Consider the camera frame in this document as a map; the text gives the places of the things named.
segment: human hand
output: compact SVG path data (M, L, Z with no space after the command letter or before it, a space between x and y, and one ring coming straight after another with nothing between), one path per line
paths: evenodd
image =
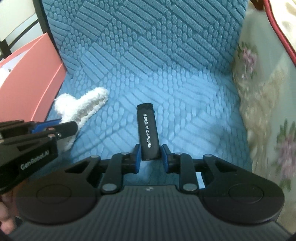
M15 203L15 198L18 190L27 182L24 180L11 191L0 195L0 229L6 234L10 234L16 229L15 216L18 216L18 211Z

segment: blue textured fabric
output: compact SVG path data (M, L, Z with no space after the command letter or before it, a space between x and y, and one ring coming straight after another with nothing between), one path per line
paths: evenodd
M194 158L210 153L251 170L231 62L247 0L42 0L67 67L59 94L101 86L107 104L82 128L67 163L110 158L139 142L136 106L155 109L160 144ZM52 109L48 119L58 116ZM40 173L52 171L57 160ZM176 184L161 161L125 183Z

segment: black lighter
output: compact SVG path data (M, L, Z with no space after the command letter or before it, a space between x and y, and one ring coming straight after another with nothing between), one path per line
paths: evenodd
M142 147L142 161L161 157L153 105L151 103L137 106L139 138Z

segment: white fluffy object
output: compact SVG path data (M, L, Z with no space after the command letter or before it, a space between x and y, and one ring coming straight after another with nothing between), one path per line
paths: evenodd
M80 99L75 99L69 94L62 94L55 99L54 109L61 115L61 123L75 121L78 125L78 133L87 120L106 104L108 95L108 90L102 87L89 91ZM69 150L76 139L77 133L72 137L60 140L59 150Z

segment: pink box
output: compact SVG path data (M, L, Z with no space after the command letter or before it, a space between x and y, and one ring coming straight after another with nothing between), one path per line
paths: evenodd
M0 87L0 122L45 121L65 79L66 67L47 33L12 53L0 68L25 51Z

